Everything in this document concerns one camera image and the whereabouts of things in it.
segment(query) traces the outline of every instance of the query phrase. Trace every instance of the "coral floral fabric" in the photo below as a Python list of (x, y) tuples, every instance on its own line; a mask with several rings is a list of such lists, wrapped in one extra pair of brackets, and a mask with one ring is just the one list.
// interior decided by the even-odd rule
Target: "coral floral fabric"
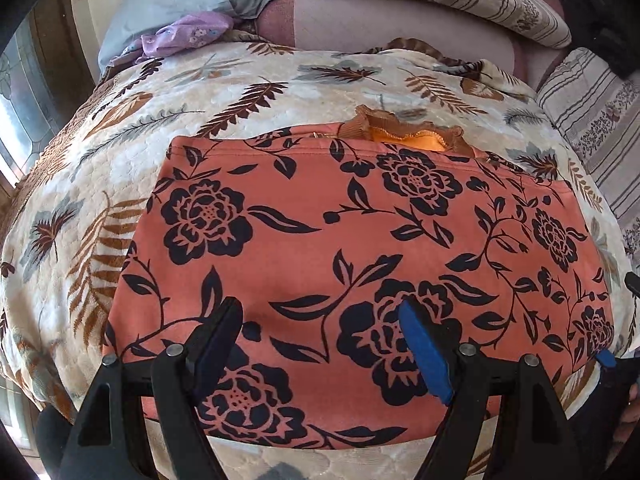
[[(244, 325), (198, 414), (212, 436), (265, 446), (434, 434), (445, 409), (402, 338), (407, 296), (490, 356), (539, 355), (554, 382), (613, 336), (598, 252), (567, 183), (290, 129), (174, 139), (104, 351), (153, 357), (224, 296), (240, 299)], [(145, 413), (157, 416), (152, 399)]]

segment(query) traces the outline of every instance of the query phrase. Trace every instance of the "silver bolt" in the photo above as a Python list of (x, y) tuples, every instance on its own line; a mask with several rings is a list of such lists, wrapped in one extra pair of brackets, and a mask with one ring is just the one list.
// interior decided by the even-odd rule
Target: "silver bolt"
[(540, 359), (533, 354), (527, 354), (524, 356), (524, 362), (529, 366), (538, 366), (540, 364)]
[(169, 357), (176, 357), (177, 355), (180, 355), (183, 350), (184, 346), (182, 346), (180, 343), (174, 343), (166, 348), (166, 354)]
[(460, 345), (460, 353), (467, 357), (472, 357), (478, 353), (478, 349), (471, 343), (462, 343)]
[(107, 354), (102, 358), (102, 364), (104, 366), (111, 366), (117, 360), (118, 360), (118, 357), (116, 356), (116, 354)]

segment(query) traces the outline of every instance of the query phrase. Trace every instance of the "purple floral cloth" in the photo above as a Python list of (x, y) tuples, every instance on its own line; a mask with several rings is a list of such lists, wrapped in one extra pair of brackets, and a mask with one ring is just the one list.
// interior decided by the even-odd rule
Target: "purple floral cloth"
[(109, 65), (135, 64), (153, 57), (172, 56), (187, 48), (200, 48), (216, 41), (233, 26), (233, 18), (221, 12), (206, 10), (187, 14), (155, 34), (137, 38), (122, 54), (111, 59)]

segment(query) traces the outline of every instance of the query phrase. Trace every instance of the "leaf-patterned blanket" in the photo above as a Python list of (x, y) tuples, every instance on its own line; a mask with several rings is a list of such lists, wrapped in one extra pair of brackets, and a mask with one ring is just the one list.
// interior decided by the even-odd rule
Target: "leaf-patterned blanket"
[[(505, 86), (505, 76), (493, 84), (500, 78), (481, 65), (474, 78), (438, 72), (433, 61), (403, 50), (345, 55), (226, 43), (152, 60), (100, 86), (20, 184), (6, 219), (3, 373), (40, 405), (52, 402), (73, 417), (100, 364), (130, 238), (152, 192), (159, 192), (156, 176), (175, 136), (247, 139), (296, 124), (345, 121), (360, 104), (403, 120), (461, 126), (470, 144), (536, 176), (569, 181), (602, 258), (612, 349), (623, 354), (637, 347), (634, 303), (622, 283), (630, 270), (622, 234), (571, 147), (527, 92), (503, 93), (522, 83)], [(592, 372), (587, 366), (557, 385), (569, 412), (593, 388)]]

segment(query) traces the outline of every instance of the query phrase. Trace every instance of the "bed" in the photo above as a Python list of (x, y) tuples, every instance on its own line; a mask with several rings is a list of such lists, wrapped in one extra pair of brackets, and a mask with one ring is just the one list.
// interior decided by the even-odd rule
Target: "bed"
[[(136, 221), (174, 137), (249, 139), (297, 124), (345, 121), (361, 104), (408, 121), (460, 126), (480, 150), (538, 177), (569, 181), (608, 263), (602, 279), (612, 308), (611, 350), (619, 356), (633, 351), (640, 339), (623, 284), (630, 264), (618, 222), (580, 158), (536, 104), (535, 92), (500, 91), (434, 70), (436, 65), (420, 52), (297, 50), (253, 38), (150, 60), (98, 86), (18, 185), (3, 219), (3, 373), (37, 405), (52, 403), (73, 419), (100, 365)], [(522, 84), (499, 73), (510, 88)], [(554, 379), (571, 415), (596, 385), (598, 365)], [(148, 420), (147, 429), (158, 469), (171, 478), (159, 425)], [(494, 430), (495, 417), (484, 424), (470, 475), (486, 465)], [(210, 439), (229, 478), (245, 480), (408, 479), (432, 440), (294, 450)]]

